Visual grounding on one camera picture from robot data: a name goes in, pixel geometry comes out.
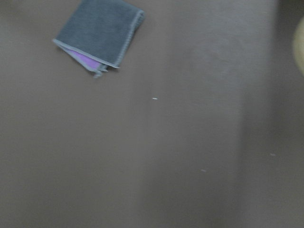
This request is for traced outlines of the wooden mug tree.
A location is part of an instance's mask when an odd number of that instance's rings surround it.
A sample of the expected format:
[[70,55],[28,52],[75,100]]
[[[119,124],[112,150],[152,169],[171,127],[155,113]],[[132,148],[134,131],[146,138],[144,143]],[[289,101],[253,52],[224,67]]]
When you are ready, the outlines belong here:
[[302,17],[296,26],[293,39],[293,55],[295,63],[304,75],[304,18]]

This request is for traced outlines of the grey folded cloth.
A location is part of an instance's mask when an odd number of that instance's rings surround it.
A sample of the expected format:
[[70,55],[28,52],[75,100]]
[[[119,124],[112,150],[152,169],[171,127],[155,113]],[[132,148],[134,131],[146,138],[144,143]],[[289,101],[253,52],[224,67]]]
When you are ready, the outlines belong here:
[[142,9],[123,0],[83,0],[53,42],[99,78],[119,68],[144,18]]

